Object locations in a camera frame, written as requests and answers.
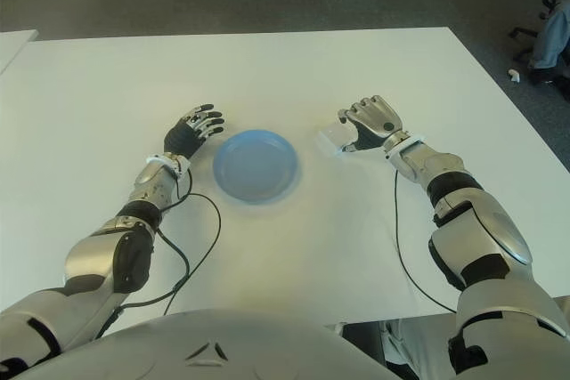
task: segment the white surface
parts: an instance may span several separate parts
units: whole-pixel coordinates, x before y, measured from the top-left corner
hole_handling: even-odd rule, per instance
[[[35,30],[5,31],[0,33],[0,75],[18,55],[24,45],[35,39]]]
[[[398,264],[393,167],[380,151],[332,158],[316,148],[338,109],[374,94],[432,147],[462,156],[525,235],[537,280],[552,295],[570,294],[570,175],[447,28],[35,42],[0,85],[2,307],[59,286],[69,249],[121,208],[167,130],[213,102],[227,130],[192,171],[195,190],[219,203],[223,230],[174,311],[289,311],[322,324],[441,312]],[[269,206],[230,200],[214,183],[216,149],[251,128],[280,133],[299,155],[297,187]],[[399,195],[410,271],[455,306],[458,293],[428,254],[428,198],[404,179]],[[215,228],[199,198],[164,222],[193,263]],[[157,240],[149,284],[130,301],[163,293],[182,272]],[[118,326],[163,307],[126,311]]]

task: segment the small white object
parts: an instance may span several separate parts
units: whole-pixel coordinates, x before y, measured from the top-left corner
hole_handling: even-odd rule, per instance
[[[517,82],[518,84],[520,83],[520,73],[518,73],[515,69],[509,70],[509,76],[511,82]]]
[[[317,145],[326,155],[337,155],[342,148],[353,142],[356,136],[347,126],[339,122],[322,128],[317,135]]]
[[[190,160],[182,155],[177,155],[175,158],[169,158],[165,155],[152,155],[146,158],[146,163],[149,164],[150,162],[159,162],[175,173],[178,178],[182,177],[190,168]]]

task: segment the black joint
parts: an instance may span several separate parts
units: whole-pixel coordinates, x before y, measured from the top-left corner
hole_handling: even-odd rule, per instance
[[[502,311],[489,311],[487,313],[481,313],[480,315],[476,315],[467,322],[465,322],[465,324],[463,324],[463,327],[461,327],[461,329],[465,329],[469,325],[481,322],[482,320],[489,320],[489,319],[502,319]]]
[[[505,279],[509,266],[500,254],[487,254],[477,258],[461,271],[468,287],[488,279]]]
[[[162,213],[160,210],[146,200],[134,200],[133,202],[129,202],[117,213],[117,217],[121,216],[135,217],[143,220],[150,225],[153,230],[157,230],[162,221]]]
[[[164,138],[164,151],[190,159],[200,148],[202,142],[192,127],[180,120]]]
[[[434,215],[434,223],[437,227],[442,227],[451,220],[455,220],[461,214],[466,213],[469,209],[471,209],[473,205],[471,202],[466,200],[462,204],[457,205],[451,211],[449,211],[444,217],[439,218],[437,215]]]
[[[101,275],[81,275],[68,279],[62,288],[49,288],[47,291],[55,291],[67,297],[74,294],[88,293],[99,289],[105,278]]]
[[[463,330],[448,342],[448,352],[455,374],[489,362],[485,351],[480,346],[465,347]]]
[[[447,282],[456,289],[459,289],[459,291],[463,291],[465,289],[465,285],[455,275],[455,273],[452,272],[452,270],[447,266],[447,264],[445,264],[444,259],[437,252],[436,246],[434,245],[434,241],[432,239],[430,239],[429,242],[427,243],[427,248],[429,249],[431,258],[434,259],[434,262],[436,263],[439,270],[442,271],[442,273],[444,274],[445,278],[447,279]]]
[[[48,327],[46,327],[36,318],[30,318],[28,320],[28,325],[44,339],[45,344],[47,344],[47,347],[50,349],[49,353],[45,355],[45,357],[43,357],[41,360],[39,360],[36,365],[61,354],[60,344]]]
[[[451,172],[438,175],[427,186],[427,195],[432,206],[436,206],[439,199],[449,195],[451,192],[459,189],[480,189],[483,187],[466,173]]]
[[[125,233],[113,255],[113,291],[128,294],[141,289],[149,279],[152,237],[144,228]]]
[[[0,365],[3,366],[3,369],[0,370],[0,380],[14,378],[28,369],[28,364],[20,358],[3,360]]]

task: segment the robot forearm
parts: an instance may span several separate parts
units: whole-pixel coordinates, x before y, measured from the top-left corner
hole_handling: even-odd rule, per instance
[[[28,295],[0,313],[3,378],[95,339],[111,313],[149,277],[154,234],[172,203],[189,158],[222,130],[218,112],[201,106],[165,139],[164,155],[147,159],[118,214],[69,251],[65,285]]]
[[[566,355],[567,363],[570,327],[564,315],[534,282],[532,257],[516,225],[461,159],[403,132],[402,121],[380,97],[341,110],[339,117],[359,133],[345,151],[382,147],[398,172],[430,198],[438,229],[429,252],[462,291],[449,348],[456,372],[476,367],[493,374],[495,363],[520,365],[527,358],[542,363]]]

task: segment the person's leg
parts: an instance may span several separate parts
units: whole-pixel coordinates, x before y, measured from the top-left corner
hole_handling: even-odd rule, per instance
[[[408,364],[420,380],[453,378],[447,341],[455,335],[455,315],[394,319],[384,323],[386,360]]]
[[[558,56],[566,49],[569,41],[570,0],[562,0],[536,37],[533,56],[529,61],[533,83],[550,81],[554,77]]]

